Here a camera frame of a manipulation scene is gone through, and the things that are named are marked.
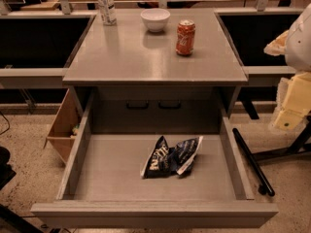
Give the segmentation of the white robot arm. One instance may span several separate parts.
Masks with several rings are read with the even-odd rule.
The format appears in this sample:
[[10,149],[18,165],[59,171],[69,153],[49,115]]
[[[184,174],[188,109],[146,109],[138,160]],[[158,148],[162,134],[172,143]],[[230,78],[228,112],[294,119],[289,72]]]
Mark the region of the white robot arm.
[[279,82],[272,119],[275,128],[292,130],[311,112],[311,4],[263,52],[284,55],[286,64],[296,70],[290,79]]

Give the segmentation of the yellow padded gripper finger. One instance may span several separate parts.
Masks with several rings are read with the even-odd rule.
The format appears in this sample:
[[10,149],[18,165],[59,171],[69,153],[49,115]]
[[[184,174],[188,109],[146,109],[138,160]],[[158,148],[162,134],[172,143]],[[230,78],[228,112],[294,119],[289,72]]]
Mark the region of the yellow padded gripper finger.
[[295,129],[311,112],[311,73],[300,72],[290,79],[282,78],[276,103],[272,126],[280,130]]

